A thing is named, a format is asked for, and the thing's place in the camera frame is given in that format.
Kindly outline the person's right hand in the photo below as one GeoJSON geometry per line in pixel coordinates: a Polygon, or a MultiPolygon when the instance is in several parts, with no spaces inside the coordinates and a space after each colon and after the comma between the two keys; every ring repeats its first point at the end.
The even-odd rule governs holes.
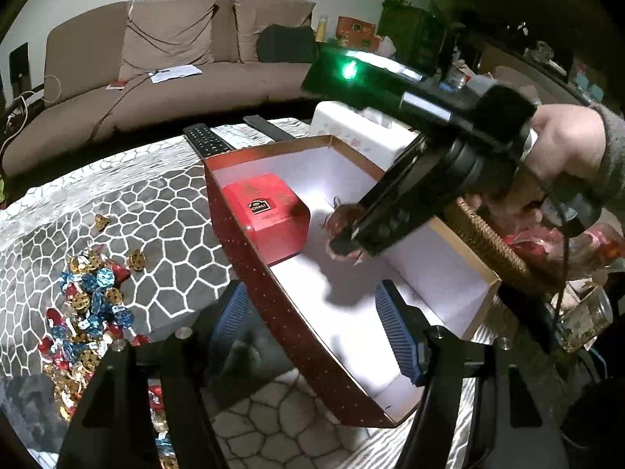
{"type": "Polygon", "coordinates": [[[487,208],[491,219],[505,234],[542,222],[543,190],[562,174],[591,180],[598,173],[606,134],[601,115],[588,107],[549,104],[536,109],[531,127],[537,140],[503,194],[487,197],[469,194],[472,209],[487,208]]]}

